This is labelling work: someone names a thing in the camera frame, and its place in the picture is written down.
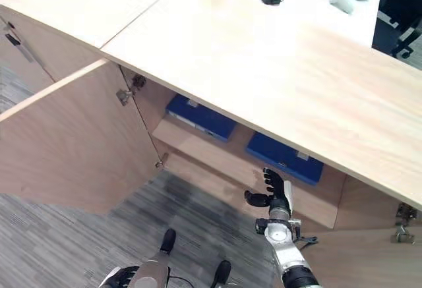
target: metal hinge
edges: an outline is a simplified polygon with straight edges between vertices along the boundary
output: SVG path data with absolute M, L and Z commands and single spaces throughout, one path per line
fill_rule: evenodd
M 129 87 L 129 90 L 122 90 L 120 89 L 118 92 L 116 92 L 117 98 L 119 98 L 121 105 L 124 107 L 127 105 L 129 98 L 132 98 L 135 96 L 136 92 L 140 90 L 142 87 L 144 87 L 146 84 L 146 78 L 142 75 L 136 74 L 132 78 L 132 84 Z
M 158 161 L 156 163 L 156 167 L 157 168 L 163 167 L 164 166 L 164 163 L 167 161 L 167 158 L 168 157 L 169 157 L 169 154 L 168 153 L 164 153 L 163 156 L 161 157 L 161 161 Z
M 396 233 L 391 236 L 392 243 L 415 243 L 415 235 L 407 230 L 410 220 L 416 219 L 417 210 L 402 202 L 398 205 L 396 213 Z

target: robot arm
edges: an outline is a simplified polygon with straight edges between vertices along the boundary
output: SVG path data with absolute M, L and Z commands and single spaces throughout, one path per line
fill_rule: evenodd
M 265 235 L 271 244 L 280 277 L 285 288 L 320 287 L 312 274 L 311 267 L 302 256 L 293 241 L 293 230 L 300 237 L 300 220 L 291 219 L 293 202 L 291 183 L 274 171 L 264 168 L 265 183 L 270 185 L 267 190 L 273 195 L 253 194 L 245 192 L 248 204 L 258 207 L 269 206 L 269 219 L 257 219 L 255 223 L 258 234 Z

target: black office chair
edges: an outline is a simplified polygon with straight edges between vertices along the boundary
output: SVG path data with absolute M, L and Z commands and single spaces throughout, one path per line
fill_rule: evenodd
M 380 0 L 379 10 L 391 20 L 389 24 L 377 19 L 373 47 L 393 57 L 406 50 L 402 57 L 408 58 L 413 53 L 409 45 L 422 34 L 422 0 Z M 400 36 L 410 28 L 413 32 L 401 40 Z

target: cabinet door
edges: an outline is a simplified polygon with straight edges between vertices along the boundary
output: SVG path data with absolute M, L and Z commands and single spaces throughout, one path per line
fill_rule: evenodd
M 410 227 L 416 243 L 391 243 L 395 229 L 313 233 L 319 244 L 303 251 L 323 287 L 420 287 L 421 227 Z
M 0 6 L 0 16 L 55 81 L 101 58 L 82 42 L 4 6 Z
M 127 85 L 105 59 L 0 115 L 0 192 L 106 212 L 156 172 L 159 162 Z
M 17 37 L 3 25 L 0 20 L 0 28 L 4 28 L 0 34 L 0 67 L 6 67 L 19 76 L 29 91 L 33 93 L 53 84 L 54 81 L 18 41 Z

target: cabinet shelf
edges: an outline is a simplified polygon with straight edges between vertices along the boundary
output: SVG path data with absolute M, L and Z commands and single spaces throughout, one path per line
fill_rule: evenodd
M 294 185 L 294 211 L 333 228 L 346 174 L 325 165 L 318 185 L 310 186 L 249 155 L 245 147 L 253 134 L 252 129 L 237 125 L 229 141 L 221 142 L 170 116 L 164 117 L 152 133 L 168 146 L 241 183 L 245 190 L 266 192 L 262 168 L 277 171 Z

